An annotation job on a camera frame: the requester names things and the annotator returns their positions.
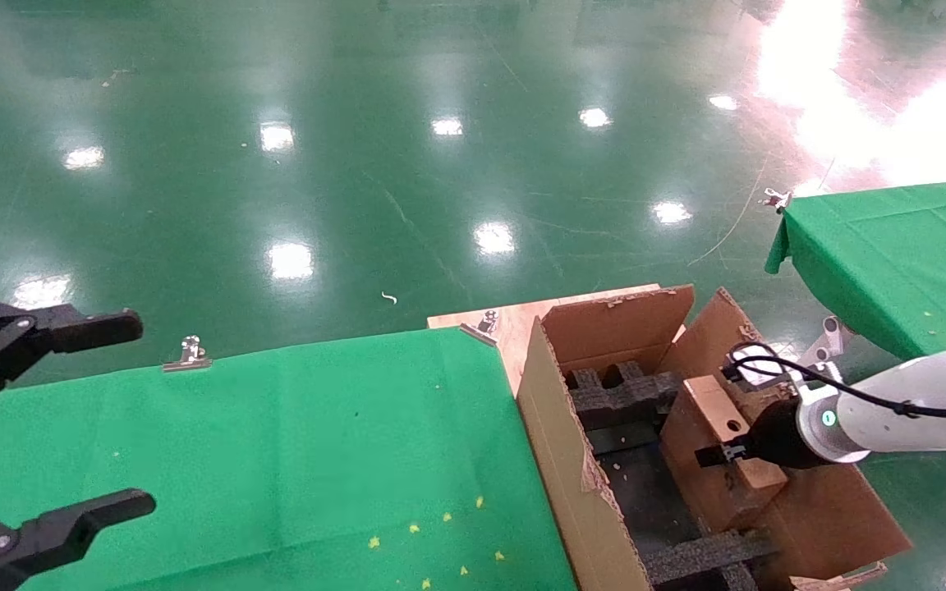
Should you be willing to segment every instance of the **green tablecloth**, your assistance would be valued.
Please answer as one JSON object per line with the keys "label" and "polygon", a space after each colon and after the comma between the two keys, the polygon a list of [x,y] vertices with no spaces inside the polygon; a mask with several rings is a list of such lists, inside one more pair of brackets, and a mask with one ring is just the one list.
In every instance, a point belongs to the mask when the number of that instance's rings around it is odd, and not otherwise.
{"label": "green tablecloth", "polygon": [[787,257],[872,343],[904,359],[946,349],[946,183],[794,199],[766,272]]}
{"label": "green tablecloth", "polygon": [[157,511],[24,589],[575,590],[498,352],[457,329],[0,394],[1,520],[126,487]]}

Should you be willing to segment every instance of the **cardboard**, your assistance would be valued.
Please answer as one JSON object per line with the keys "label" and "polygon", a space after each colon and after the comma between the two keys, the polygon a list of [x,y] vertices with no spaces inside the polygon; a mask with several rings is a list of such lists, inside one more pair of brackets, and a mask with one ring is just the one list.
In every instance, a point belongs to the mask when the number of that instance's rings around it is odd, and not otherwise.
{"label": "cardboard", "polygon": [[480,319],[484,317],[484,313],[487,313],[488,310],[494,310],[498,314],[498,319],[495,323],[495,332],[492,332],[491,336],[498,341],[496,346],[500,355],[503,356],[503,367],[506,368],[506,377],[510,379],[510,389],[513,395],[517,396],[517,390],[521,388],[521,374],[525,371],[528,339],[532,333],[532,325],[535,323],[536,317],[544,317],[551,308],[562,304],[589,302],[589,300],[616,300],[630,295],[630,293],[641,293],[642,291],[653,291],[654,289],[659,289],[658,283],[595,291],[593,293],[583,293],[583,295],[569,295],[566,298],[484,308],[482,310],[472,310],[469,313],[440,314],[426,318],[425,325],[429,328],[458,326],[462,323],[476,326]]}
{"label": "cardboard", "polygon": [[661,450],[667,467],[691,513],[710,531],[754,527],[788,483],[783,470],[765,460],[699,467],[697,449],[718,445],[747,430],[746,419],[709,375],[684,382],[664,424]]}
{"label": "cardboard", "polygon": [[[725,353],[740,341],[759,340],[760,334],[731,296],[719,289],[675,341],[691,309],[693,293],[685,285],[620,300],[556,306],[532,327],[517,404],[583,591],[646,591],[650,584],[607,476],[593,461],[563,373],[576,368],[604,371],[611,363],[634,359],[646,373],[673,371],[684,378],[714,375],[718,384],[726,384],[719,373]],[[772,389],[739,397],[729,394],[729,401],[750,423],[777,396],[787,395]],[[705,416],[700,419],[682,431],[683,437],[716,438],[710,421]],[[697,478],[705,481],[694,488],[717,490],[720,482],[723,491],[725,470],[698,471]],[[774,479],[776,472],[767,471]],[[758,573],[763,587],[788,588],[785,577],[791,575],[830,579],[910,547],[856,466],[784,472],[785,485],[778,492],[773,490],[772,500],[748,519],[752,527],[769,529],[781,550]],[[746,482],[746,471],[739,478]],[[700,523],[710,517],[697,505],[733,502],[731,494],[697,501],[684,488],[682,496]]]}

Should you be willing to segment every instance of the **black cable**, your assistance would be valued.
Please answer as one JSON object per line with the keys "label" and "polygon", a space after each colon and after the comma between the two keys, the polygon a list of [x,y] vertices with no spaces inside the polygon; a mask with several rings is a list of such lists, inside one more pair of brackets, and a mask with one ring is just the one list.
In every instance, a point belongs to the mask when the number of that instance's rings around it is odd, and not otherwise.
{"label": "black cable", "polygon": [[776,349],[764,343],[759,343],[758,341],[739,341],[739,343],[732,345],[731,349],[728,349],[728,354],[732,355],[732,353],[735,353],[736,351],[739,351],[740,349],[744,349],[747,347],[761,347],[762,349],[765,349],[766,351],[768,351],[769,355],[780,356],[776,352]]}
{"label": "black cable", "polygon": [[[761,345],[760,343],[748,343],[748,344]],[[852,394],[852,396],[857,397],[857,399],[868,401],[868,403],[881,406],[883,408],[889,408],[889,410],[896,412],[897,415],[908,416],[908,418],[912,418],[912,419],[915,418],[916,416],[935,416],[935,418],[946,419],[946,408],[931,408],[928,406],[916,406],[916,405],[913,405],[912,403],[909,403],[909,401],[891,401],[891,400],[886,400],[886,399],[880,399],[879,397],[872,396],[871,394],[868,394],[867,392],[861,392],[861,390],[857,390],[855,388],[852,388],[851,386],[846,386],[845,384],[838,382],[837,379],[831,379],[829,377],[826,377],[826,375],[822,373],[818,373],[818,371],[814,371],[803,365],[799,365],[795,362],[792,362],[792,360],[786,360],[784,358],[781,358],[781,356],[748,355],[746,356],[746,358],[735,360],[735,362],[733,362],[732,365],[736,367],[746,366],[747,369],[751,371],[755,371],[755,373],[761,373],[763,375],[773,375],[769,371],[763,371],[756,367],[751,367],[750,365],[747,365],[749,363],[755,362],[756,360],[767,360],[767,362],[773,362],[781,366],[796,369],[798,371],[801,371],[801,373],[807,375],[807,377],[815,379],[816,381],[822,382],[833,388],[837,388],[838,390],[841,390],[841,392]]]}

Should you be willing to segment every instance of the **metal clip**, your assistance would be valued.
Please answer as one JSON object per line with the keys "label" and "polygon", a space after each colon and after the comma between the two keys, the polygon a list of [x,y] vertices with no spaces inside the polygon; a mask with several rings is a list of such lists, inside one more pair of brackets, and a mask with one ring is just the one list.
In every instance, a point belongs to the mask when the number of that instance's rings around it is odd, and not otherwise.
{"label": "metal clip", "polygon": [[498,345],[498,340],[495,337],[491,336],[492,332],[495,332],[495,327],[498,324],[498,313],[495,310],[485,311],[484,317],[480,319],[480,322],[475,326],[470,326],[463,322],[458,325],[458,328],[462,332],[469,334],[470,337],[474,337],[477,341],[481,341],[485,345],[491,345],[492,347]]}
{"label": "metal clip", "polygon": [[726,461],[743,459],[746,457],[746,446],[721,444],[721,452],[725,454]]}
{"label": "metal clip", "polygon": [[793,191],[777,192],[773,188],[766,188],[765,195],[768,199],[758,199],[759,205],[767,205],[776,208],[776,213],[783,213],[788,205],[791,205]]}
{"label": "metal clip", "polygon": [[200,338],[191,334],[181,341],[181,359],[173,363],[164,363],[163,371],[185,371],[188,369],[203,369],[214,363],[213,359],[206,358],[207,352],[200,347]]}

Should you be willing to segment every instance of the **green epoxy floor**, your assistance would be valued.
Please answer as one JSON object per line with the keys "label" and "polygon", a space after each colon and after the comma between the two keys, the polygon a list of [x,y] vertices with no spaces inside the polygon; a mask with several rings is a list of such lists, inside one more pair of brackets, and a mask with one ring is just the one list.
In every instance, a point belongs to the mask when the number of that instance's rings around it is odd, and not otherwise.
{"label": "green epoxy floor", "polygon": [[[765,187],[944,178],[945,0],[0,0],[0,300],[147,325],[29,382],[642,283],[797,353]],[[946,589],[946,454],[864,471],[919,547],[871,588]]]}

